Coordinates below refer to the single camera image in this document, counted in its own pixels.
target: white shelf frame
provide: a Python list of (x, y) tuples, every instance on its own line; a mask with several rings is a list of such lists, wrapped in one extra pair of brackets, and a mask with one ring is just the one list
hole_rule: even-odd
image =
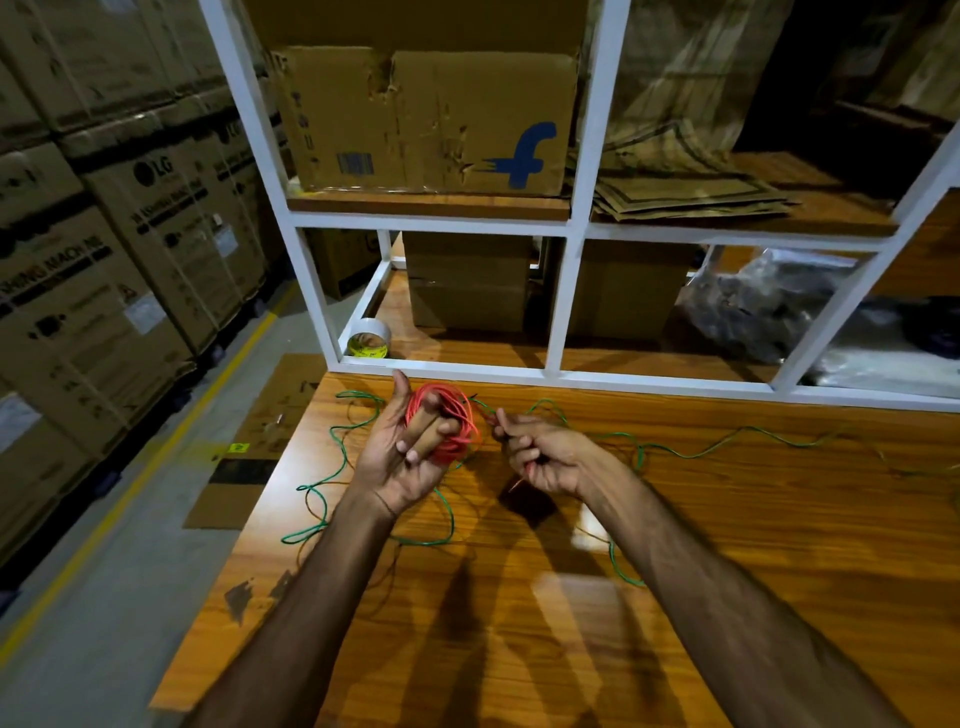
[[(270, 204), (290, 254), (307, 311), (317, 331), (321, 350), (331, 372), (387, 375), (403, 369), (411, 376), (434, 379), (462, 379), (477, 382), (598, 389), (660, 395), (686, 395), (743, 400), (770, 400), (796, 403), (861, 407), (888, 407), (929, 411), (960, 412), (960, 400), (922, 397), (895, 392), (876, 392), (834, 387), (800, 385), (800, 379), (821, 354), (836, 332), (869, 293), (927, 215), (951, 186), (960, 180), (960, 124), (954, 126), (929, 164), (916, 179), (893, 212), (899, 224), (885, 238), (767, 234), (755, 231), (711, 231), (701, 228), (616, 225), (590, 222), (593, 188), (623, 45), (630, 0), (605, 0), (595, 27), (590, 61), (590, 82), (586, 96), (580, 153), (573, 187), (570, 218), (565, 222), (490, 220), (414, 215), (372, 215), (339, 212), (295, 212), (287, 206), (289, 180), (283, 171), (279, 149), (260, 94), (250, 50), (233, 15), (230, 0), (201, 0), (207, 26), (224, 67), (244, 129), (250, 140), (257, 167)], [(336, 335), (327, 316), (324, 291), (307, 249), (302, 229), (345, 228), (376, 230), (382, 262), (361, 296), (344, 332)], [(451, 364), (404, 359), (365, 359), (345, 354), (348, 333), (367, 313), (377, 289), (392, 269), (405, 267), (391, 261), (389, 231), (449, 231), (509, 235), (545, 235), (564, 238), (560, 280), (550, 327), (546, 365), (543, 369), (501, 367), (479, 364)], [(699, 243), (719, 252), (725, 246), (757, 246), (816, 251), (875, 253), (857, 267), (828, 302), (799, 345), (784, 361), (770, 384), (689, 379), (672, 376), (620, 375), (599, 372), (571, 372), (562, 368), (564, 342), (576, 289), (580, 258), (587, 238), (665, 243)]]

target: barcode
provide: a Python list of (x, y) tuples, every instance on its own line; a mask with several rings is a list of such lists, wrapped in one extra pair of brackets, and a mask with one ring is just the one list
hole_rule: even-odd
[(340, 173), (344, 175), (373, 174), (373, 155), (367, 152), (340, 152), (337, 154)]

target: white tape roll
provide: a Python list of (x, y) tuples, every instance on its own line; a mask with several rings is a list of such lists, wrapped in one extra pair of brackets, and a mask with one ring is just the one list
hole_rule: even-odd
[(376, 319), (360, 319), (350, 328), (347, 353), (385, 359), (390, 351), (390, 327)]

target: gray floor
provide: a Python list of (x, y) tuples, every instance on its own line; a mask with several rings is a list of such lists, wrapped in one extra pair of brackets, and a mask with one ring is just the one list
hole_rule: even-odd
[[(282, 293), (281, 288), (272, 304)], [(340, 327), (358, 296), (331, 306)], [(319, 351), (299, 292), (280, 314), (0, 671), (0, 726), (176, 724), (171, 716), (152, 715), (147, 703), (239, 533), (180, 525), (213, 472), (213, 455), (226, 449), (280, 357)], [(34, 572), (24, 594), (0, 619), (0, 643), (259, 323), (247, 325), (197, 388), (191, 405), (166, 423), (127, 467), (121, 483), (84, 514)]]

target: person's right hand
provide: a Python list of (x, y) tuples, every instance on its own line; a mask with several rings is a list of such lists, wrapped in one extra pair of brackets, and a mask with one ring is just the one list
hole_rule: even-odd
[(585, 465), (600, 450), (587, 435), (532, 415), (508, 415), (501, 407), (493, 438), (516, 474), (535, 488), (584, 498)]

